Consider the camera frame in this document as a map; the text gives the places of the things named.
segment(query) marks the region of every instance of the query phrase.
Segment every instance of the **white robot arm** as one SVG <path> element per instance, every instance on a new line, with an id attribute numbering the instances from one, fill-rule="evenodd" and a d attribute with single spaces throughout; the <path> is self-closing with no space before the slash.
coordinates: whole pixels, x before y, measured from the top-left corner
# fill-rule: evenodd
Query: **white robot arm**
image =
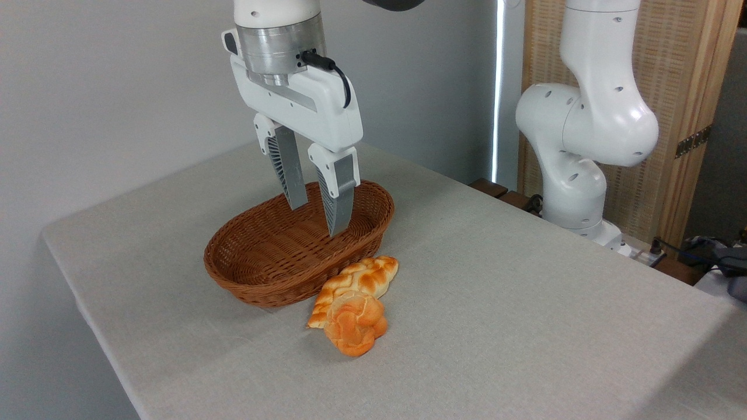
<path id="1" fill-rule="evenodd" d="M 567 0 L 560 56 L 580 88 L 535 84 L 516 110 L 542 170 L 543 218 L 623 253 L 620 230 L 602 220 L 607 182 L 594 161 L 630 167 L 656 146 L 656 116 L 633 78 L 639 6 Z"/>
<path id="2" fill-rule="evenodd" d="M 364 0 L 408 10 L 423 0 Z M 234 0 L 236 27 L 223 46 L 242 99 L 258 113 L 254 126 L 292 209 L 308 202 L 294 133 L 314 144 L 329 235 L 347 228 L 353 189 L 360 185 L 353 146 L 363 137 L 356 92 L 326 45 L 320 0 Z"/>

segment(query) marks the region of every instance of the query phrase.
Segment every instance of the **wicker basket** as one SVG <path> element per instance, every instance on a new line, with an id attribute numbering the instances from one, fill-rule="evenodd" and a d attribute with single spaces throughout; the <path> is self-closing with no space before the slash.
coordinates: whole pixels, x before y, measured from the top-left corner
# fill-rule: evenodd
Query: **wicker basket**
<path id="1" fill-rule="evenodd" d="M 356 187 L 348 228 L 329 237 L 319 184 L 306 185 L 309 203 L 291 211 L 280 194 L 234 217 L 205 248 L 205 268 L 220 287 L 256 306 L 296 303 L 317 294 L 347 265 L 372 256 L 394 214 L 378 184 Z"/>

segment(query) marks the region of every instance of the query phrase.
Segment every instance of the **black cable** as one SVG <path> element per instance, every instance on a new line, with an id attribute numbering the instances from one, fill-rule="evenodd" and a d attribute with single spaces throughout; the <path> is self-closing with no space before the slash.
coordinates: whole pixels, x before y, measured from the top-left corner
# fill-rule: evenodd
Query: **black cable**
<path id="1" fill-rule="evenodd" d="M 708 263 L 708 264 L 710 264 L 710 265 L 718 265 L 718 266 L 719 266 L 719 267 L 721 267 L 721 268 L 727 268 L 727 269 L 729 269 L 729 270 L 734 270 L 734 271 L 737 271 L 737 272 L 740 272 L 740 273 L 741 273 L 741 272 L 747 272 L 747 271 L 745 270 L 745 268 L 744 268 L 744 267 L 738 267 L 738 266 L 736 266 L 736 265 L 729 265 L 729 264 L 722 264 L 722 263 L 721 263 L 720 261 L 721 261 L 722 259 L 724 259 L 725 257 L 719 258 L 718 260 L 714 260 L 714 259 L 709 259 L 709 258 L 703 258 L 703 257 L 701 257 L 701 256 L 697 256 L 697 255 L 693 255 L 693 254 L 691 254 L 691 253 L 687 253 L 687 252 L 685 252 L 685 251 L 681 250 L 680 248 L 677 248 L 676 246 L 674 246 L 674 245 L 672 245 L 672 244 L 669 244 L 669 243 L 665 242 L 665 241 L 664 241 L 664 240 L 662 240 L 661 238 L 654 238 L 654 242 L 659 242 L 660 244 L 662 244 L 662 245 L 665 245 L 665 246 L 667 246 L 668 248 L 671 248 L 671 249 L 673 249 L 673 250 L 677 251 L 678 253 L 680 253 L 680 254 L 682 254 L 682 255 L 686 256 L 687 258 L 691 258 L 691 259 L 697 259 L 697 260 L 700 260 L 700 261 L 706 262 L 706 263 Z M 744 260 L 744 259 L 742 259 L 742 258 L 739 258 L 739 257 L 729 257 L 729 258 L 735 258 L 735 259 L 739 259 L 739 260 Z"/>
<path id="2" fill-rule="evenodd" d="M 337 65 L 335 65 L 334 71 L 336 71 L 342 79 L 342 86 L 345 88 L 345 105 L 343 105 L 342 108 L 347 108 L 347 106 L 350 105 L 350 100 L 352 99 L 352 94 L 350 93 L 350 84 L 347 83 L 347 77 L 345 76 L 345 73 L 340 70 L 340 67 L 337 67 Z"/>
<path id="3" fill-rule="evenodd" d="M 301 56 L 298 55 L 296 57 L 300 58 L 304 63 L 308 64 L 309 66 L 317 67 L 318 69 L 326 70 L 328 72 L 336 71 L 337 74 L 340 75 L 340 78 L 342 79 L 342 86 L 345 88 L 345 105 L 343 105 L 342 108 L 347 108 L 348 105 L 350 105 L 350 101 L 352 100 L 353 94 L 350 92 L 350 84 L 347 82 L 347 77 L 345 77 L 345 73 L 340 70 L 340 67 L 337 67 L 337 64 L 335 64 L 335 61 L 328 57 L 323 57 L 319 54 L 317 54 L 316 49 L 313 49 L 311 51 L 304 51 Z"/>

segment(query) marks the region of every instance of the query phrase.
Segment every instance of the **bread roll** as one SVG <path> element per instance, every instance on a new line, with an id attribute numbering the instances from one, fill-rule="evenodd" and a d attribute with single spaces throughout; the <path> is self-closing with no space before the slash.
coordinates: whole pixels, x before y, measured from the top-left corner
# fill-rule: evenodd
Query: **bread roll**
<path id="1" fill-rule="evenodd" d="M 360 291 L 349 291 L 332 302 L 324 334 L 346 356 L 358 357 L 386 333 L 384 305 Z"/>
<path id="2" fill-rule="evenodd" d="M 327 280 L 317 296 L 308 328 L 324 328 L 327 310 L 332 302 L 349 291 L 360 291 L 376 299 L 386 293 L 389 283 L 397 274 L 399 262 L 390 256 L 365 258 L 348 265 L 340 274 Z"/>

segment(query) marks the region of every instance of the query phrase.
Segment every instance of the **wooden block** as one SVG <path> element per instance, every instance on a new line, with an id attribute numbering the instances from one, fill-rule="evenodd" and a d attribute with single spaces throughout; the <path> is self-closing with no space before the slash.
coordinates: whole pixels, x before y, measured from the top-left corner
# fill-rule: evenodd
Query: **wooden block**
<path id="1" fill-rule="evenodd" d="M 654 269 L 688 285 L 695 285 L 704 276 L 704 273 L 673 258 L 662 259 Z"/>
<path id="2" fill-rule="evenodd" d="M 477 181 L 472 182 L 469 186 L 485 194 L 488 194 L 490 197 L 495 198 L 498 198 L 509 192 L 508 188 L 494 182 L 490 182 L 485 178 L 480 178 Z"/>
<path id="3" fill-rule="evenodd" d="M 525 197 L 516 191 L 509 191 L 499 198 L 504 203 L 509 203 L 511 206 L 522 209 L 529 203 L 529 197 Z"/>

